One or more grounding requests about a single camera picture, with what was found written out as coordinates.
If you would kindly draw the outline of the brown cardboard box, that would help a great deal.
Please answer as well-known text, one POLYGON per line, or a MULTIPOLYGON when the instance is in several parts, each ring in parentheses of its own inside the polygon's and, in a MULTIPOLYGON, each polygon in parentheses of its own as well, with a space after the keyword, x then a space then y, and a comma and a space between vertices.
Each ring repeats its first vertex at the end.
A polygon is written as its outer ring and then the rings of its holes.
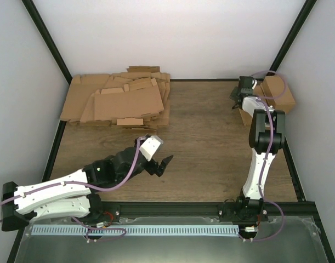
POLYGON ((244 126, 250 126, 252 123, 252 118, 254 114, 254 110, 256 110, 258 107, 250 106, 247 107, 247 109, 244 111, 243 109, 239 108, 239 113, 242 119, 242 123, 244 126))

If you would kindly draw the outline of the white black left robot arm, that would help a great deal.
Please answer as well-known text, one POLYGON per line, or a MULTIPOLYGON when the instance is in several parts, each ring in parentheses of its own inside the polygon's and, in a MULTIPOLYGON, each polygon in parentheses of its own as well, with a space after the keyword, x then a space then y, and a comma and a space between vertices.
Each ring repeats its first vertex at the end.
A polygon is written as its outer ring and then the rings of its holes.
POLYGON ((19 230, 30 223, 73 216, 98 221, 104 208, 98 192, 114 191, 143 171, 162 176, 173 159, 153 159, 157 147, 128 147, 115 155, 95 161, 83 168, 51 181, 19 186, 11 181, 3 185, 1 229, 19 230))

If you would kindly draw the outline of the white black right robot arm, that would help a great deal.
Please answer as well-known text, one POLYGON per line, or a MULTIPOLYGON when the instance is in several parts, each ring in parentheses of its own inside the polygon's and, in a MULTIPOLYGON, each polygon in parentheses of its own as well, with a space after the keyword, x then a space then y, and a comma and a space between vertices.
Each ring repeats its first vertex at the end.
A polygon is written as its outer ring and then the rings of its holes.
POLYGON ((241 76, 230 95, 234 106, 252 117, 248 138, 252 160, 240 195, 230 205, 220 207, 221 218, 234 215, 241 221, 252 220, 261 214, 264 203, 270 202, 264 195, 264 188, 271 163, 285 144, 286 114, 255 95, 256 86, 254 77, 241 76))

